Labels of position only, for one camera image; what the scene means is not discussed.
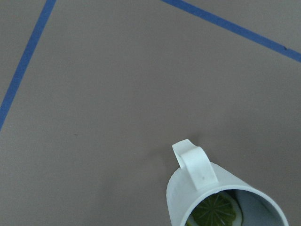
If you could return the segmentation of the white mug with HOME print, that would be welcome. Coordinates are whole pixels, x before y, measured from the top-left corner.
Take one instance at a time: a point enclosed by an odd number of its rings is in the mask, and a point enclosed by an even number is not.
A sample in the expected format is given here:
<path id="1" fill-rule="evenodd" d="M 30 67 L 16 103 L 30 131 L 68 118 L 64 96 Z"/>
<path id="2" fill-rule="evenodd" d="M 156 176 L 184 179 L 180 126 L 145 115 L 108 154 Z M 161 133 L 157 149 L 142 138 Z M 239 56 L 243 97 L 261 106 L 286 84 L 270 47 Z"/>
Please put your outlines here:
<path id="1" fill-rule="evenodd" d="M 186 226 L 187 218 L 201 201 L 222 191 L 238 202 L 243 214 L 242 226 L 288 225 L 283 211 L 274 200 L 210 162 L 201 147 L 186 139 L 172 148 L 180 165 L 171 176 L 166 190 L 173 226 Z"/>

